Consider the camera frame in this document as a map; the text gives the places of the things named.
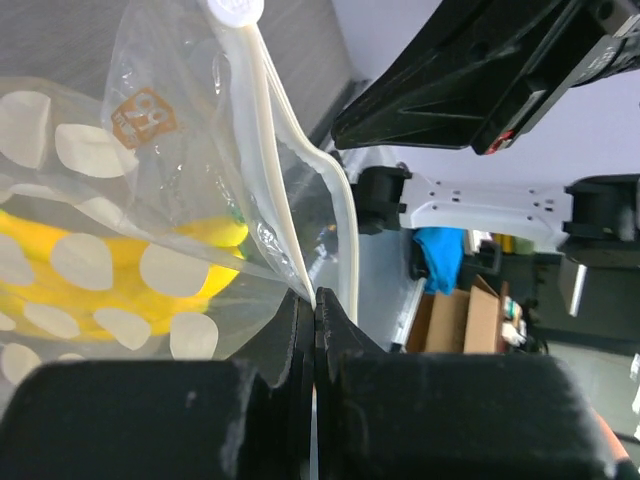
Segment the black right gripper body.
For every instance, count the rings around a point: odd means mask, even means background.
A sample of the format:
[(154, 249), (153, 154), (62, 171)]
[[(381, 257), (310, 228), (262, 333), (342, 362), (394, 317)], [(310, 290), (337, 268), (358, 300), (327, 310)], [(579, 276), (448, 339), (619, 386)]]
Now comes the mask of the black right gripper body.
[(639, 68), (637, 1), (564, 1), (514, 44), (513, 67), (491, 67), (479, 97), (489, 116), (469, 145), (509, 147), (567, 90)]

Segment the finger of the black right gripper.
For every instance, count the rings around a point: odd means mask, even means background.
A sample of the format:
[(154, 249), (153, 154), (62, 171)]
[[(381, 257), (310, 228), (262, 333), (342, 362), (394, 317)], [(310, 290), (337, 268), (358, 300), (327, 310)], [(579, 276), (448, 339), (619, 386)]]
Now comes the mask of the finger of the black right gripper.
[(552, 49), (577, 1), (443, 1), (393, 64), (335, 120), (340, 149), (492, 150), (557, 87)]

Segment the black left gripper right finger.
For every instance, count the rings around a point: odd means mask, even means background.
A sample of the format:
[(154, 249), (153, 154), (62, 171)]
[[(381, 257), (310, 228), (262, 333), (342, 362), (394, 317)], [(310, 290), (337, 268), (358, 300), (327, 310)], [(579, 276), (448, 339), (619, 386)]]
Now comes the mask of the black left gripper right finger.
[(388, 353), (333, 291), (315, 310), (323, 479), (612, 479), (566, 364), (544, 355)]

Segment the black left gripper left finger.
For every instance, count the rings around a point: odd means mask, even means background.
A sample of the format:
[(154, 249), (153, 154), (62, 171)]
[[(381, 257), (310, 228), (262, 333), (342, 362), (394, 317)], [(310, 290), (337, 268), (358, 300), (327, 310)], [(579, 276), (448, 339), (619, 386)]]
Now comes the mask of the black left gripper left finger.
[(1, 419), (5, 479), (306, 479), (313, 310), (287, 293), (214, 360), (49, 363)]

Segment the yellow banana bunch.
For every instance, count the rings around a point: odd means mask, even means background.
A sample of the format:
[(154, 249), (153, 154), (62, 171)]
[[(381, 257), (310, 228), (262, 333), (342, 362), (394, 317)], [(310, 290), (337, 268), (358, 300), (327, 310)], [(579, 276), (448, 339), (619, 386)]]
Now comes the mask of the yellow banana bunch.
[(238, 276), (148, 241), (99, 237), (1, 214), (1, 329), (47, 340), (112, 341), (97, 313), (121, 313), (146, 336), (204, 313)]

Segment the clear polka dot zip bag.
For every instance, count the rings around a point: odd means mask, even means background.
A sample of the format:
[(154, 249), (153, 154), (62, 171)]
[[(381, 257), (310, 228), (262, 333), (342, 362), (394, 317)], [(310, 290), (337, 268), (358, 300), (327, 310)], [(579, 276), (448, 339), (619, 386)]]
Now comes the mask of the clear polka dot zip bag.
[(146, 336), (99, 312), (112, 341), (1, 329), (1, 382), (48, 362), (211, 360), (237, 351), (292, 291), (332, 289), (358, 316), (347, 176), (305, 135), (258, 26), (260, 1), (133, 1), (101, 99), (44, 78), (1, 80), (1, 214), (148, 241), (238, 270), (202, 313)]

